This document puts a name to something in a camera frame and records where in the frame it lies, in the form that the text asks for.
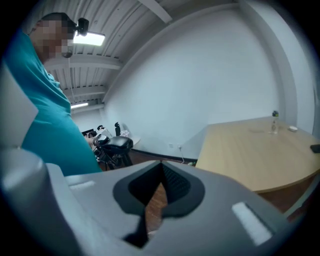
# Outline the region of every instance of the ceiling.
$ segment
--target ceiling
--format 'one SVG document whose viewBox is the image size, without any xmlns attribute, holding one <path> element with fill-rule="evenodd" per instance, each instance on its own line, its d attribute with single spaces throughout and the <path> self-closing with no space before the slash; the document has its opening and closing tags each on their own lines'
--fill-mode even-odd
<svg viewBox="0 0 320 256">
<path fill-rule="evenodd" d="M 232 0 L 43 0 L 22 28 L 29 32 L 41 17 L 64 12 L 73 21 L 89 20 L 89 31 L 105 35 L 102 46 L 75 44 L 70 59 L 45 63 L 71 104 L 102 102 L 124 64 L 152 36 L 194 11 Z"/>
</svg>

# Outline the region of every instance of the white wall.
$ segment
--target white wall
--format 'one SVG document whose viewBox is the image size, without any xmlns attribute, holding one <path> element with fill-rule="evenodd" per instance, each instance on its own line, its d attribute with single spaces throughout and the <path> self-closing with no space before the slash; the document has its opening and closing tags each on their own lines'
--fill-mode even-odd
<svg viewBox="0 0 320 256">
<path fill-rule="evenodd" d="M 279 107 L 266 52 L 237 9 L 169 31 L 111 90 L 108 124 L 119 121 L 140 137 L 139 150 L 180 156 L 182 145 L 186 158 L 198 158 L 207 124 L 270 116 Z"/>
<path fill-rule="evenodd" d="M 99 109 L 74 113 L 71 117 L 81 132 L 90 129 L 97 131 L 97 127 L 103 125 Z"/>
<path fill-rule="evenodd" d="M 240 9 L 259 29 L 277 63 L 284 95 L 281 117 L 309 133 L 315 117 L 314 79 L 299 39 L 286 21 L 265 1 L 240 0 Z"/>
</svg>

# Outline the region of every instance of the teal shirt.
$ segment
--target teal shirt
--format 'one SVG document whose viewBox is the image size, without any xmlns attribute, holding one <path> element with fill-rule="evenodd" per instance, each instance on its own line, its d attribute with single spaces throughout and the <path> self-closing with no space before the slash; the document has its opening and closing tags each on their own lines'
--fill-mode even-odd
<svg viewBox="0 0 320 256">
<path fill-rule="evenodd" d="M 48 74 L 29 39 L 20 29 L 4 53 L 18 85 L 39 110 L 22 148 L 58 165 L 64 176 L 100 172 L 97 160 L 71 119 L 70 102 L 59 82 Z"/>
</svg>

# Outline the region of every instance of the person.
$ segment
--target person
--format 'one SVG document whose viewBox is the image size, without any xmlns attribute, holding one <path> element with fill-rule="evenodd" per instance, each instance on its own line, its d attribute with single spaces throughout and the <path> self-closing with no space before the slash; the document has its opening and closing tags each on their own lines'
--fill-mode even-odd
<svg viewBox="0 0 320 256">
<path fill-rule="evenodd" d="M 44 16 L 30 34 L 18 29 L 3 60 L 23 92 L 37 107 L 22 148 L 58 165 L 63 175 L 101 172 L 96 158 L 71 119 L 71 105 L 44 63 L 62 54 L 76 24 L 65 13 Z"/>
</svg>

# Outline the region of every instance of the wooden floor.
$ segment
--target wooden floor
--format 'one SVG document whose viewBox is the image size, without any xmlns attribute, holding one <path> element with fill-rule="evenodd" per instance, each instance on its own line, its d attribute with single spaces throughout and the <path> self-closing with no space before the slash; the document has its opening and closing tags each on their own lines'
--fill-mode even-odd
<svg viewBox="0 0 320 256">
<path fill-rule="evenodd" d="M 129 156 L 134 165 L 140 164 L 146 161 L 150 161 L 150 160 L 170 160 L 170 159 L 165 159 L 161 157 L 151 156 L 148 154 L 139 153 L 136 151 L 131 151 L 129 153 Z M 262 193 L 262 194 L 259 194 L 259 196 L 269 201 L 280 212 L 284 213 L 302 196 L 302 194 L 308 188 L 312 180 L 313 180 L 313 177 L 299 184 L 293 185 L 291 187 L 279 189 L 273 192 Z M 302 207 L 300 207 L 298 210 L 296 210 L 293 214 L 291 214 L 288 217 L 288 220 L 292 221 L 295 218 L 304 214 L 308 209 L 309 203 L 310 203 L 310 200 L 307 200 Z M 145 209 L 146 227 L 148 232 L 155 231 L 160 227 L 161 210 L 166 205 L 167 205 L 166 192 L 162 184 L 160 184 Z"/>
</svg>

